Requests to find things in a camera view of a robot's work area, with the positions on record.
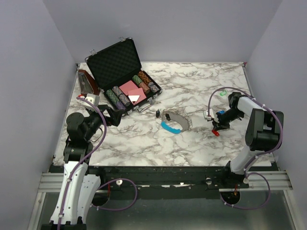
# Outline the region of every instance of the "blue object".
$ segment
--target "blue object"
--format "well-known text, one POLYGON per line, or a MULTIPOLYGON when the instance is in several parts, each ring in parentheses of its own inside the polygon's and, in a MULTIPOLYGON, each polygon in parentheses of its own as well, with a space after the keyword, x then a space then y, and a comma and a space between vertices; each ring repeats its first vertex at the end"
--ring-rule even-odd
POLYGON ((179 134, 181 132, 180 129, 177 128, 172 128, 170 126, 168 126, 164 121, 161 122, 161 127, 165 130, 167 130, 168 132, 174 133, 174 134, 179 134))

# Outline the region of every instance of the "red card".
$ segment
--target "red card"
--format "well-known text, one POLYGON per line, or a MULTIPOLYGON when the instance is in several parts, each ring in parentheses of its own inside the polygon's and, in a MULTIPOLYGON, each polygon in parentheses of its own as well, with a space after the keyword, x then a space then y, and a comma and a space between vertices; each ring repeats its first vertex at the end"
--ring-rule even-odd
POLYGON ((128 92, 130 90, 135 90, 135 89, 138 89, 138 87, 133 83, 133 81, 128 81, 127 83, 121 85, 120 87, 120 90, 123 91, 124 94, 126 94, 127 96, 129 95, 128 92))
POLYGON ((142 88, 137 88, 135 90, 130 90, 128 92, 128 95, 131 95, 131 96, 139 95, 140 96, 139 99, 137 100, 137 102, 134 103, 134 104, 137 104, 137 103, 141 102, 142 100, 146 99, 146 95, 144 94, 144 91, 143 91, 142 88))

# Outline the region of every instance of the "marble table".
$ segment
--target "marble table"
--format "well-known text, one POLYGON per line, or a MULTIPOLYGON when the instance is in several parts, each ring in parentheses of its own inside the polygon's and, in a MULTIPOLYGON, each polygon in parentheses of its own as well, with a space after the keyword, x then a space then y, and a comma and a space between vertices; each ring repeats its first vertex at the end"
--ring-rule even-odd
MULTIPOLYGON (((211 93, 222 86, 248 90, 242 63, 151 63, 143 62, 143 69, 162 87, 163 92, 156 98, 157 104, 139 114, 122 118, 118 127, 108 127, 102 146, 92 155, 90 165, 94 166, 223 166, 232 160, 243 148, 248 118, 231 123, 229 130, 220 131, 216 137, 212 123, 204 119, 203 111, 208 107, 211 93), (155 118, 157 109, 176 108, 190 116, 191 131, 172 134, 161 128, 161 120, 155 118)), ((90 73, 85 63, 81 69, 90 73)), ((225 109, 228 95, 217 93, 211 107, 225 109)), ((88 113, 81 107, 76 97, 80 94, 75 83, 67 115, 88 113)), ((107 104, 103 94, 100 104, 107 104)), ((54 164, 63 165, 63 150, 67 138, 64 124, 54 164)), ((93 140, 101 135, 98 130, 93 140)), ((261 157, 258 166, 270 166, 268 156, 261 157)))

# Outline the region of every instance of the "gray floor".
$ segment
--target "gray floor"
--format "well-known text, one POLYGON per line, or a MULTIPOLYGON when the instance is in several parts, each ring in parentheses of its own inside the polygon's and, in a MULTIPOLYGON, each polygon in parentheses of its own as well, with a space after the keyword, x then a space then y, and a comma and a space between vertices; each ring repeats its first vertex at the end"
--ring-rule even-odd
MULTIPOLYGON (((47 194, 40 223, 48 223, 58 194, 47 194)), ((241 193, 242 206, 254 207, 265 192, 241 193)), ((108 207, 123 207, 130 201, 109 201, 108 207)), ((88 230, 295 230, 283 192, 273 192, 268 205, 258 210, 237 210, 220 200, 137 200, 121 212, 91 208, 88 230)))

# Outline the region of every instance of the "white triangle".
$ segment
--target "white triangle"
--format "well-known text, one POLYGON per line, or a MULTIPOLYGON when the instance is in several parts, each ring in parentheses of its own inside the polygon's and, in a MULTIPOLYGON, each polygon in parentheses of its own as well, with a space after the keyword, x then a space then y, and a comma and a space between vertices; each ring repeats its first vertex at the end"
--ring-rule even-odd
POLYGON ((140 96, 139 96, 139 95, 129 95, 128 97, 129 97, 130 101, 132 101, 133 103, 135 103, 135 102, 138 101, 138 99, 139 99, 140 96))

